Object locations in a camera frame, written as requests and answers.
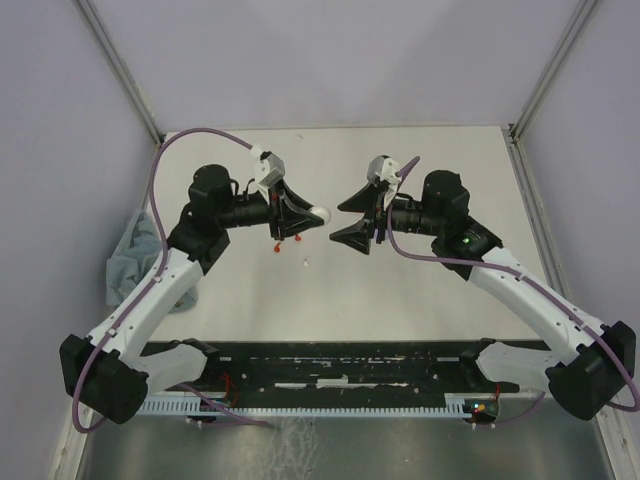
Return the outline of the white earbud charging case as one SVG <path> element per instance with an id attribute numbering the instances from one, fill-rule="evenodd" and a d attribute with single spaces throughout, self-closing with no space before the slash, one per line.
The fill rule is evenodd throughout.
<path id="1" fill-rule="evenodd" d="M 320 206 L 313 206 L 309 209 L 309 212 L 320 218 L 324 225 L 328 225 L 331 221 L 331 213 L 328 209 Z"/>

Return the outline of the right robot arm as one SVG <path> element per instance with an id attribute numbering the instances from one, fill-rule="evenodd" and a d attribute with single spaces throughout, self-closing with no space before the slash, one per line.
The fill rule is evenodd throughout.
<path id="1" fill-rule="evenodd" d="M 636 335 L 624 322 L 608 325 L 540 282 L 502 240 L 469 213 L 469 191 L 459 174 L 426 175 L 420 199 L 400 193 L 405 169 L 372 172 L 365 187 L 339 204 L 361 219 L 331 234 L 336 243 L 369 254 L 373 243 L 396 242 L 397 233 L 432 237 L 423 261 L 439 263 L 493 296 L 545 343 L 543 350 L 483 340 L 458 368 L 467 389 L 511 383 L 549 394 L 568 413 L 592 419 L 603 407 L 636 413 Z"/>

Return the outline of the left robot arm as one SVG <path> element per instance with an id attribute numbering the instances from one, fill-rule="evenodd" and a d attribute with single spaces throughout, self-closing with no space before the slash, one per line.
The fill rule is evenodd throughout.
<path id="1" fill-rule="evenodd" d="M 329 223 L 329 211 L 295 194 L 280 169 L 262 164 L 258 171 L 262 177 L 256 192 L 242 194 L 225 167 L 198 169 L 189 202 L 141 283 L 85 337 L 69 335 L 63 341 L 64 386 L 75 406 L 123 424 L 150 395 L 185 383 L 201 390 L 219 383 L 219 353 L 204 342 L 175 341 L 152 355 L 143 350 L 177 301 L 229 246 L 229 229 L 266 225 L 271 237 L 281 241 Z"/>

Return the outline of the blue cloth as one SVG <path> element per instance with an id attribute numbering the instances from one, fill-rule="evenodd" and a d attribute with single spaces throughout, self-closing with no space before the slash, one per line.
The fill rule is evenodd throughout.
<path id="1" fill-rule="evenodd" d="M 105 303 L 118 308 L 144 280 L 162 252 L 152 217 L 135 210 L 111 257 L 106 261 Z"/>

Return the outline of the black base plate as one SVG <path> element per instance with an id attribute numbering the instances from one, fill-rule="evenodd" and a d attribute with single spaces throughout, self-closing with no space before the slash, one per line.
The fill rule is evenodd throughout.
<path id="1" fill-rule="evenodd" d="M 238 407 L 441 406 L 448 394 L 514 394 L 487 380 L 465 352 L 473 341 L 216 342 L 218 360 L 196 389 Z"/>

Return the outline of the left aluminium frame post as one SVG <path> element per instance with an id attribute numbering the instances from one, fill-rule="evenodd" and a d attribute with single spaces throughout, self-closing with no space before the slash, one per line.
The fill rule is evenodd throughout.
<path id="1" fill-rule="evenodd" d="M 119 83 L 125 97 L 144 125 L 147 134 L 156 146 L 160 146 L 163 142 L 164 134 L 154 120 L 150 107 L 143 99 L 137 82 L 129 71 L 124 57 L 119 53 L 95 3 L 89 0 L 74 0 L 73 4 L 94 38 L 101 55 Z"/>

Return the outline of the aluminium frame post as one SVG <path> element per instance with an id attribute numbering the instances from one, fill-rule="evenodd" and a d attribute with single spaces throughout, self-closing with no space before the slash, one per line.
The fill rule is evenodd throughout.
<path id="1" fill-rule="evenodd" d="M 144 125 L 147 134 L 156 146 L 160 146 L 163 142 L 164 134 L 154 120 L 150 107 L 143 99 L 137 82 L 129 71 L 124 57 L 119 53 L 95 3 L 89 0 L 74 0 L 73 4 L 94 38 L 101 55 L 119 83 L 125 97 Z"/>
<path id="2" fill-rule="evenodd" d="M 509 136 L 513 144 L 521 141 L 532 126 L 538 111 L 601 4 L 600 0 L 580 0 L 577 3 L 550 58 L 522 107 L 517 121 L 509 127 Z"/>

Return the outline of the right aluminium frame post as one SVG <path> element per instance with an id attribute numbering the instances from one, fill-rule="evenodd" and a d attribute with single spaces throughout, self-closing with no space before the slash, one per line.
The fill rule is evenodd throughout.
<path id="1" fill-rule="evenodd" d="M 522 107 L 517 121 L 509 127 L 509 136 L 513 144 L 521 141 L 532 126 L 538 111 L 601 4 L 600 0 L 580 0 L 577 3 L 550 58 Z"/>

